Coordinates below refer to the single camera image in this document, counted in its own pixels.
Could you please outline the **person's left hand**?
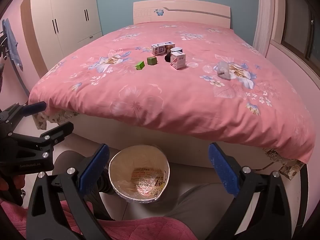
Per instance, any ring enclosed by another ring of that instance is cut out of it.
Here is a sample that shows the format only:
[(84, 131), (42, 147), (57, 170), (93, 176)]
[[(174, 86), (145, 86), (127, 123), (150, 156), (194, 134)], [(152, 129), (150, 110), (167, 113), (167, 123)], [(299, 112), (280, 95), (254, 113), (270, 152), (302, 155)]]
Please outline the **person's left hand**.
[[(18, 175), (13, 177), (13, 182), (15, 184), (16, 189), (22, 189), (25, 186), (25, 174)], [(3, 176), (0, 176), (0, 191), (8, 191), (9, 185), (4, 180)]]

